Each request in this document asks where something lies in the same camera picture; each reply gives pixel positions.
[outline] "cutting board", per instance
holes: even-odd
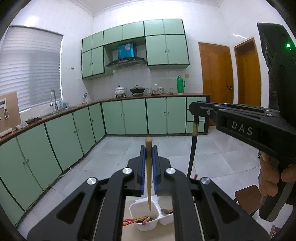
[[[4,109],[0,109],[0,133],[6,131],[9,128],[14,129],[21,123],[20,111],[17,102],[17,92],[12,92],[4,95],[0,95],[0,99],[6,98],[6,107],[9,118],[5,119]]]

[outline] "window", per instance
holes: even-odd
[[[11,26],[0,49],[0,95],[17,92],[19,110],[48,103],[54,89],[62,99],[62,35]]]

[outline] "pot lid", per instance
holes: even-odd
[[[115,88],[115,90],[124,90],[124,87],[121,87],[120,85]]]

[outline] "finger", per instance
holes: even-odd
[[[267,181],[277,184],[280,179],[279,170],[273,167],[268,161],[264,161],[262,156],[260,158],[260,165],[262,177]]]
[[[296,181],[296,164],[292,164],[283,170],[281,173],[281,179],[285,183]]]
[[[261,188],[263,190],[263,193],[267,194],[271,197],[274,197],[278,193],[278,190],[279,190],[277,185],[265,180],[264,178],[262,178],[261,175],[259,175],[259,178],[260,178],[260,184],[261,184]]]

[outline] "countertop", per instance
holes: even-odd
[[[57,117],[72,113],[74,111],[77,111],[79,109],[82,109],[84,107],[87,106],[91,106],[97,103],[102,103],[102,102],[112,102],[112,101],[119,101],[119,100],[129,100],[129,99],[145,99],[145,98],[161,98],[161,97],[198,97],[198,96],[209,96],[209,94],[204,94],[204,93],[182,93],[182,94],[173,94],[173,95],[169,95],[169,94],[162,94],[162,95],[143,95],[143,96],[131,96],[131,97],[125,97],[125,98],[109,98],[109,99],[100,99],[100,100],[95,100],[95,101],[90,101],[87,104],[80,104],[77,105],[75,107],[70,107],[68,110],[64,110],[58,113],[53,113],[51,115],[46,115],[44,117],[42,117],[42,120],[36,121],[34,123],[29,124],[27,127],[20,129],[20,130],[16,130],[13,131],[3,137],[0,138],[0,145],[2,145],[3,143],[9,141],[10,139],[12,139],[13,137],[33,128],[36,127],[44,122],[50,121],[52,119],[55,119]]]

